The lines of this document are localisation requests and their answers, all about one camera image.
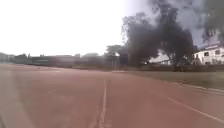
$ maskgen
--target white building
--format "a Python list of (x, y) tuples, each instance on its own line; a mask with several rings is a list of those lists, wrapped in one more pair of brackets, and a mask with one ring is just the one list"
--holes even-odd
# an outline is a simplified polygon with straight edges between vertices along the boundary
[(150, 63), (162, 64), (162, 65), (171, 65), (171, 61), (169, 60), (168, 56), (159, 52), (158, 57), (152, 58), (149, 60)]
[(224, 64), (224, 45), (213, 44), (206, 46), (198, 53), (194, 54), (195, 58), (200, 60), (203, 65)]

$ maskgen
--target building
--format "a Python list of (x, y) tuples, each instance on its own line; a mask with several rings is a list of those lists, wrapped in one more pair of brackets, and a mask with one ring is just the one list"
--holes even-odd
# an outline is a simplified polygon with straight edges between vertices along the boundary
[(205, 46), (194, 54), (194, 58), (199, 59), (202, 65), (224, 64), (224, 45)]
[(171, 61), (168, 56), (163, 54), (161, 51), (159, 52), (158, 57), (150, 59), (149, 62), (161, 65), (171, 65)]
[(0, 52), (0, 62), (10, 62), (14, 58), (14, 55), (8, 55)]
[(31, 57), (31, 60), (34, 65), (71, 67), (74, 64), (75, 57), (70, 55), (40, 56)]

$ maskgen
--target window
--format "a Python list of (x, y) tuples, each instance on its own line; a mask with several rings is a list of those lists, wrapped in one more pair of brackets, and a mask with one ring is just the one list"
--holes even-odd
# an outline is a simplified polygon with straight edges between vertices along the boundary
[(204, 53), (204, 56), (209, 56), (209, 52), (205, 52)]
[(220, 55), (220, 50), (216, 50), (215, 55)]

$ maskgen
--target road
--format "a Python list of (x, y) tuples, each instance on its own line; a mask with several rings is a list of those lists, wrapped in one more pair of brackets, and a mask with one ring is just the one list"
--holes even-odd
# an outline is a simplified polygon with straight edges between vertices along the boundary
[(0, 65), (0, 128), (223, 128), (224, 94), (100, 71)]

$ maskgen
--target red road surface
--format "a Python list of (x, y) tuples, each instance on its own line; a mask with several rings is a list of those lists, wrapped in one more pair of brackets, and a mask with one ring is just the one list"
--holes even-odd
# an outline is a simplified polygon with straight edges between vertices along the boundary
[(0, 65), (0, 128), (223, 128), (224, 94), (100, 71)]

